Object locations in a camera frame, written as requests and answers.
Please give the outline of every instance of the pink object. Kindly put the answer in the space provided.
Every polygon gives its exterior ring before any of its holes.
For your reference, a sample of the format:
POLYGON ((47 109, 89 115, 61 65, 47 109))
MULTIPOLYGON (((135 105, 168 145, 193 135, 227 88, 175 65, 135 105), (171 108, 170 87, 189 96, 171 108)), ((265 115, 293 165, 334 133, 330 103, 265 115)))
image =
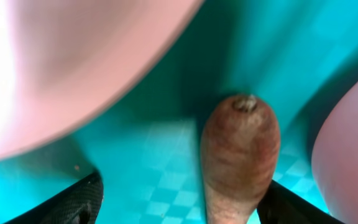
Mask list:
POLYGON ((358 224, 358 82, 323 124, 312 169, 332 215, 358 224))
POLYGON ((0 1, 0 159, 59 138, 117 101, 200 5, 0 1))

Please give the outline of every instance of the teal fabric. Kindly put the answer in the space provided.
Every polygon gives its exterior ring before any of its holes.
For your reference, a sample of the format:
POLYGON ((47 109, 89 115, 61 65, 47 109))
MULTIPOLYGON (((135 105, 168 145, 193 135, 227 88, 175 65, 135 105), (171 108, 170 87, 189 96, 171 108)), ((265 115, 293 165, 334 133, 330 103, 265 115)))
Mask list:
POLYGON ((357 80, 358 0, 206 1, 120 102, 71 136, 0 162, 0 223, 73 184, 90 164, 105 184, 98 223, 205 223, 200 132, 214 105, 238 92, 260 96, 278 116, 274 179, 328 212, 310 152, 357 80))

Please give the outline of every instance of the brown object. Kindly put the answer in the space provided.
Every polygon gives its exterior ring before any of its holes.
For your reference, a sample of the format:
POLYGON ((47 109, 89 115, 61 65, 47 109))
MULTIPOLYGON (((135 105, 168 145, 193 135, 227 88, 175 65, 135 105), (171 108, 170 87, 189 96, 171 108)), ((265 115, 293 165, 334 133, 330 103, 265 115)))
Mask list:
POLYGON ((280 149, 273 110, 254 96, 221 102, 201 138, 208 223, 244 224, 272 181, 280 149))

